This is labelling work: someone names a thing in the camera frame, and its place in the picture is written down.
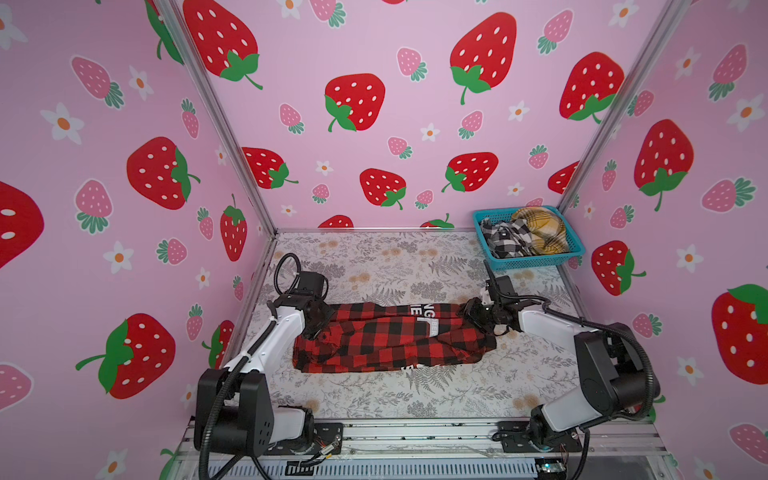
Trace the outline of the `teal plastic basket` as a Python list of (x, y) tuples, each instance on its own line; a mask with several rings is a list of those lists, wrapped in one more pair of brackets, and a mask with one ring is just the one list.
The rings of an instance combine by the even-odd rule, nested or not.
[(554, 207), (478, 210), (472, 219), (494, 270), (558, 266), (585, 254), (581, 240)]

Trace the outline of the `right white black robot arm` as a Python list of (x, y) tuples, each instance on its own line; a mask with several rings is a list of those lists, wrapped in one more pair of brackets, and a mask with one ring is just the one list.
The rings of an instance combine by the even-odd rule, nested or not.
[(631, 329), (603, 325), (555, 310), (535, 295), (500, 295), (490, 304), (473, 298), (461, 316), (483, 333), (504, 325), (541, 337), (571, 352), (577, 363), (578, 385), (531, 411), (526, 430), (513, 436), (532, 447), (556, 449), (577, 429), (614, 419), (645, 419), (660, 394), (651, 360)]

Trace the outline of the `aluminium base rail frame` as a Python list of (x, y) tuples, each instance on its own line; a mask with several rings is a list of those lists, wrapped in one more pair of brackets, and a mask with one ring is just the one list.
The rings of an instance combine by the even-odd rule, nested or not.
[(522, 440), (523, 418), (320, 419), (317, 435), (332, 448), (314, 466), (282, 445), (258, 461), (213, 454), (209, 472), (229, 479), (681, 479), (677, 459), (648, 422), (614, 421), (577, 431), (540, 452)]

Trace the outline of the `yellow plaid shirt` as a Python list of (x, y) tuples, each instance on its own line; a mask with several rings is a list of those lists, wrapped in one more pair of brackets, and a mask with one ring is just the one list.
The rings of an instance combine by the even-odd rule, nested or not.
[(511, 220), (524, 219), (533, 235), (535, 255), (570, 252), (564, 221), (544, 207), (525, 207), (512, 214)]

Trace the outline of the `red black plaid shirt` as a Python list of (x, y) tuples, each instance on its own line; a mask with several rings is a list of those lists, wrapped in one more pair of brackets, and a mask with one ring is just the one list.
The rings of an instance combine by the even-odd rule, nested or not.
[(337, 304), (313, 340), (297, 337), (293, 367), (308, 374), (367, 373), (474, 364), (497, 348), (496, 337), (449, 303), (381, 306)]

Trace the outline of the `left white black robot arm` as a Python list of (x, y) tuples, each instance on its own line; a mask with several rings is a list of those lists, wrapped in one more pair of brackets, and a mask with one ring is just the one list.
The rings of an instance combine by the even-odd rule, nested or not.
[(314, 442), (313, 415), (305, 407), (275, 407), (268, 377), (297, 339), (325, 329), (334, 310), (316, 293), (282, 294), (268, 307), (257, 336), (198, 381), (194, 446), (202, 454), (260, 457), (277, 444), (303, 453)]

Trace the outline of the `black white plaid shirt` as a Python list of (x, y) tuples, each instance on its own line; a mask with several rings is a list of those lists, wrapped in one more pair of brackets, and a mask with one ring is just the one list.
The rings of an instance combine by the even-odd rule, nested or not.
[(493, 258), (506, 260), (535, 255), (533, 235), (524, 219), (493, 223), (485, 218), (479, 226)]

